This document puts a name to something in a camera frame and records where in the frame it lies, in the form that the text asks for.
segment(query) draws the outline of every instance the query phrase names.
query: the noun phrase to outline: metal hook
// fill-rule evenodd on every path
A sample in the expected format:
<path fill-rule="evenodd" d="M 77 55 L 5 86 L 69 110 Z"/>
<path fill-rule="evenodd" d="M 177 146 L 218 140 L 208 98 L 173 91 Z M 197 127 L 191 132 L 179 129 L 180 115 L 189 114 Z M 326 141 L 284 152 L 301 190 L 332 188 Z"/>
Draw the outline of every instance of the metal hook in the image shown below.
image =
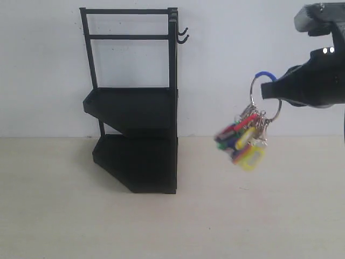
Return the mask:
<path fill-rule="evenodd" d="M 188 27 L 185 28 L 183 32 L 179 32 L 178 35 L 179 36 L 183 36 L 183 35 L 185 35 L 187 33 L 187 31 L 188 31 Z"/>
<path fill-rule="evenodd" d="M 183 40 L 177 39 L 177 43 L 184 44 L 188 40 L 188 38 L 189 38 L 189 34 Z"/>

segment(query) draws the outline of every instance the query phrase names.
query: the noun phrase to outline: bunch of keys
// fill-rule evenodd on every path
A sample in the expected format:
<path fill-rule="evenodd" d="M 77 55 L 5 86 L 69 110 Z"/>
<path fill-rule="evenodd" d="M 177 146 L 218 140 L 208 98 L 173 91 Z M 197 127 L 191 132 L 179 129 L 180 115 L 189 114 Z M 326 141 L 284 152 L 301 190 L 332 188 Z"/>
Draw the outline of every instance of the bunch of keys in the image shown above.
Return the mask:
<path fill-rule="evenodd" d="M 259 111 L 253 100 L 253 85 L 257 78 L 268 76 L 272 81 L 275 76 L 269 72 L 255 75 L 250 88 L 250 104 L 234 122 L 215 136 L 218 149 L 225 151 L 235 165 L 246 171 L 256 168 L 265 155 L 267 147 L 266 131 L 280 113 L 282 101 L 272 119 L 266 118 L 265 111 Z"/>

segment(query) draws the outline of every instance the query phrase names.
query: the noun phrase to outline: table surface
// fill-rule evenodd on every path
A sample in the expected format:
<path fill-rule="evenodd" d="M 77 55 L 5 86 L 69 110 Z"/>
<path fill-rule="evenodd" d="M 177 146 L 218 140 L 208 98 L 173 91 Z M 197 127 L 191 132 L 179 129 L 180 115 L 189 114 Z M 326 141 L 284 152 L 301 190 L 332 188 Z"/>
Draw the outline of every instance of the table surface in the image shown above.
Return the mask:
<path fill-rule="evenodd" d="M 0 258 L 344 258 L 343 137 L 274 137 L 254 172 L 180 138 L 176 195 L 132 194 L 97 139 L 0 139 Z"/>

